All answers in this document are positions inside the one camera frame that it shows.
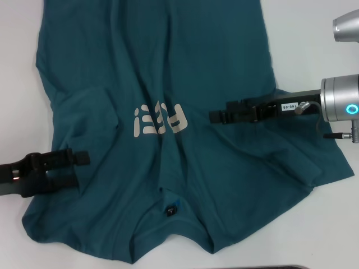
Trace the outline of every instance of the label sticker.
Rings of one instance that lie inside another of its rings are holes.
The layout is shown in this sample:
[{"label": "label sticker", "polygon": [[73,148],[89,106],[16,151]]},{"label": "label sticker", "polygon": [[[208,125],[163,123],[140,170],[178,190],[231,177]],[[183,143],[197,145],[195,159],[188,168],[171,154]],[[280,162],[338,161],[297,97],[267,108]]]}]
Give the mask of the label sticker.
[{"label": "label sticker", "polygon": [[282,111],[295,110],[298,106],[298,103],[282,104]]}]

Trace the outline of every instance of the black bracket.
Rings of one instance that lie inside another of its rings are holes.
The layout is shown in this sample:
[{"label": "black bracket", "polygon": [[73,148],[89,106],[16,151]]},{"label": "black bracket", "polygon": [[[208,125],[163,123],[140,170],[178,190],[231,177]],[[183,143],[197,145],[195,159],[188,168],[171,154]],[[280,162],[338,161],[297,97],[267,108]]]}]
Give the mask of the black bracket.
[{"label": "black bracket", "polygon": [[[209,113],[211,123],[232,124],[239,122],[256,123],[262,120],[296,116],[294,109],[302,102],[314,101],[320,104],[320,90],[266,95],[259,98],[228,102],[226,110]],[[317,114],[317,107],[310,107],[302,115]]]},{"label": "black bracket", "polygon": [[27,154],[16,163],[0,165],[0,195],[20,194],[22,197],[31,197],[38,193],[78,186],[74,173],[61,178],[49,178],[47,172],[89,163],[86,151],[73,154],[71,149],[66,149],[45,154]]}]

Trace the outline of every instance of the cable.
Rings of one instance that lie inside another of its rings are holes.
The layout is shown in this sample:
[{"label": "cable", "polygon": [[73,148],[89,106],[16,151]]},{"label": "cable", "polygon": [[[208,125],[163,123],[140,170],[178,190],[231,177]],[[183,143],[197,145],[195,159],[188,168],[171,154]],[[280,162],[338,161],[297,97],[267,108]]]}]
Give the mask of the cable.
[{"label": "cable", "polygon": [[303,112],[304,112],[307,108],[309,108],[311,105],[315,105],[315,106],[318,108],[318,110],[319,110],[319,117],[318,117],[318,120],[317,120],[317,122],[316,122],[315,129],[316,129],[316,132],[318,133],[318,135],[321,136],[322,133],[321,133],[321,131],[319,130],[319,124],[320,124],[320,121],[321,121],[321,119],[322,119],[322,117],[323,117],[323,113],[322,113],[322,111],[321,111],[321,106],[320,106],[319,103],[314,102],[314,101],[303,102],[303,103],[301,103],[301,104],[296,108],[296,110],[295,110],[294,112],[295,112],[297,115],[301,115],[301,114],[303,114]]}]

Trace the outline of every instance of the white print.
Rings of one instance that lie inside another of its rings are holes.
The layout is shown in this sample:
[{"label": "white print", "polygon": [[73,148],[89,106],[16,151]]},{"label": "white print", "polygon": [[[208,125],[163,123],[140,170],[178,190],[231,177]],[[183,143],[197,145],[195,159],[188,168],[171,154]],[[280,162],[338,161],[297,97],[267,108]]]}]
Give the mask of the white print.
[{"label": "white print", "polygon": [[[161,107],[164,110],[166,110],[166,112],[167,112],[167,107],[165,104],[162,104]],[[167,113],[167,122],[168,122],[169,126],[172,128],[172,131],[174,133],[178,133],[188,126],[188,121],[187,121],[185,114],[182,110],[182,107],[180,105],[175,105],[174,111],[176,111],[176,114],[172,117],[169,117],[168,113]],[[179,122],[179,125],[172,126],[172,124],[175,122]]]},{"label": "white print", "polygon": [[[164,124],[161,108],[163,108],[167,112],[166,105],[165,104],[160,105],[160,103],[158,101],[155,106],[155,112],[159,113],[159,115],[157,117],[157,123],[158,124],[163,123],[163,125],[161,127],[159,127],[158,131],[157,131],[155,128],[155,125],[153,123],[153,119],[152,119],[151,115],[148,115],[148,114],[144,115],[144,116],[142,116],[142,121],[146,122],[146,123],[151,123],[151,126],[145,126],[142,130],[143,134],[145,134],[145,135],[148,135],[148,134],[162,135],[166,132],[166,127]],[[142,105],[141,110],[144,112],[150,112],[147,105]],[[174,111],[176,112],[176,114],[172,117],[170,117],[167,112],[167,122],[168,122],[168,125],[171,127],[173,133],[178,133],[178,132],[184,130],[188,126],[188,121],[186,119],[186,116],[183,112],[182,107],[179,104],[174,106]],[[136,108],[136,110],[135,110],[136,118],[135,118],[135,122],[134,122],[134,136],[135,137],[138,137],[140,135],[140,118],[138,117],[138,115],[139,115],[139,109]]]}]

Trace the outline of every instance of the cyan led ring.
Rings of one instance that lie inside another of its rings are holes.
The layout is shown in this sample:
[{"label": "cyan led ring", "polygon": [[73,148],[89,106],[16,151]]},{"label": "cyan led ring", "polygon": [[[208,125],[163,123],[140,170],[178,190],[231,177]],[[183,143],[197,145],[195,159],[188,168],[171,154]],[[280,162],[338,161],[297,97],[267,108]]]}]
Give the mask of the cyan led ring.
[{"label": "cyan led ring", "polygon": [[359,108],[357,105],[349,105],[347,106],[347,113],[348,114],[357,114],[359,112]]}]

